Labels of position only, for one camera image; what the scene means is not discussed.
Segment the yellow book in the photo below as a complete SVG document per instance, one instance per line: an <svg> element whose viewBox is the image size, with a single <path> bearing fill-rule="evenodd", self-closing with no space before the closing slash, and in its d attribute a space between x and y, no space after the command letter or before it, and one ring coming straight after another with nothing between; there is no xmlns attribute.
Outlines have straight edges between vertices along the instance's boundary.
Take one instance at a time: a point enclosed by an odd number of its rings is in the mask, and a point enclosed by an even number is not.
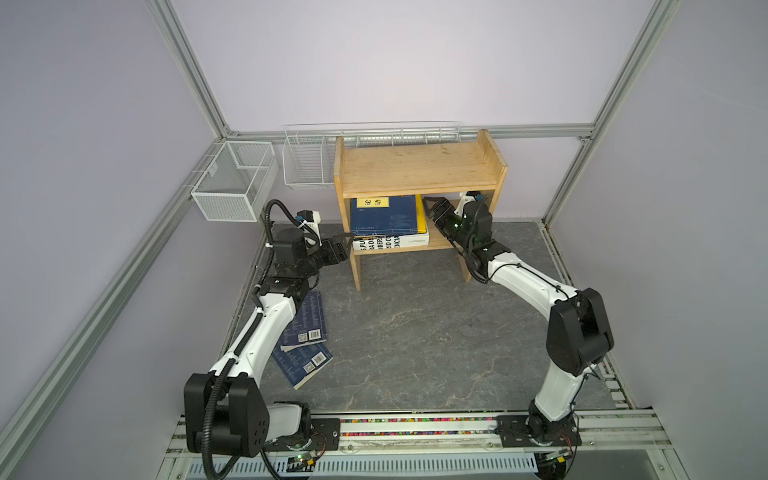
<svg viewBox="0 0 768 480"><path fill-rule="evenodd" d="M427 234L427 216L425 213L424 202L421 195L415 195L417 231L419 234Z"/></svg>

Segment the white book black lettering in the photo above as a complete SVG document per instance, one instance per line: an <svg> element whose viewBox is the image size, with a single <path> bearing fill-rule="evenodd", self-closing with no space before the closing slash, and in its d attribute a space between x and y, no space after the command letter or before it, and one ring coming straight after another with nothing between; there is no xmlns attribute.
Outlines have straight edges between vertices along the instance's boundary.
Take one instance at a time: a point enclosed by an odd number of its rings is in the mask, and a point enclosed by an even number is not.
<svg viewBox="0 0 768 480"><path fill-rule="evenodd" d="M391 236L356 237L353 241L355 251L377 251L422 247L429 244L428 233Z"/></svg>

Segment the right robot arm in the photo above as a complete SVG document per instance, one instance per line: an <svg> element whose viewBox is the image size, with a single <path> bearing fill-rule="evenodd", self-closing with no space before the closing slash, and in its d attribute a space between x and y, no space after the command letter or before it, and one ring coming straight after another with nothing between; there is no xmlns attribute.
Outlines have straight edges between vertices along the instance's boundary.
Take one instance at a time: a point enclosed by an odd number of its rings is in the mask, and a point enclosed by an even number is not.
<svg viewBox="0 0 768 480"><path fill-rule="evenodd" d="M474 280L506 288L547 320L549 367L529 406L528 437L544 445L576 433L575 400L593 367L615 345L601 294L555 280L496 240L493 216L479 192L465 193L457 206L435 196L425 197L423 204L427 218L457 250Z"/></svg>

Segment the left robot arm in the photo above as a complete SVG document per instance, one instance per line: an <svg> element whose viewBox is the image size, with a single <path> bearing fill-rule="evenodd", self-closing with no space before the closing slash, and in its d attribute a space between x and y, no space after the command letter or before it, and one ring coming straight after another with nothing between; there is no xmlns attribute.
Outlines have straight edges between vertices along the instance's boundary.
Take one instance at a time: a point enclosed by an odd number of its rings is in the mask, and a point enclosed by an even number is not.
<svg viewBox="0 0 768 480"><path fill-rule="evenodd" d="M200 455L208 479L226 478L241 458L265 458L272 443L301 448L314 437L306 404L267 404L260 386L311 283L322 268L349 259L352 238L321 237L318 212L291 213L278 199L265 204L262 220L267 261L253 293L255 309L209 371L192 374L183 389L187 448Z"/></svg>

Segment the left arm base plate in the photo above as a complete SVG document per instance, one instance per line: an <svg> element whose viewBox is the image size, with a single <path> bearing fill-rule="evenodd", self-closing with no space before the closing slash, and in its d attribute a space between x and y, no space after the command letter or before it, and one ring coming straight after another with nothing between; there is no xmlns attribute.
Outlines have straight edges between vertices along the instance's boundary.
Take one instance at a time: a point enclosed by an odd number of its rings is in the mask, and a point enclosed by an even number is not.
<svg viewBox="0 0 768 480"><path fill-rule="evenodd" d="M336 451L341 439L341 421L338 417L312 417L303 421L299 430L289 436L278 437L265 445L268 452Z"/></svg>

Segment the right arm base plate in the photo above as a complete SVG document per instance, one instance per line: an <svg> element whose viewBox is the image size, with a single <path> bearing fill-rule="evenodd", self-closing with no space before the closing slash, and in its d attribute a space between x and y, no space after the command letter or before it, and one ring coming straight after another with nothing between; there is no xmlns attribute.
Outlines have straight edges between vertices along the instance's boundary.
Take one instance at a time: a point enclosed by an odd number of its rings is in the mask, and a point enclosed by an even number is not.
<svg viewBox="0 0 768 480"><path fill-rule="evenodd" d="M567 415L550 422L538 415L500 415L493 432L502 446L511 447L578 447L582 445L575 416Z"/></svg>

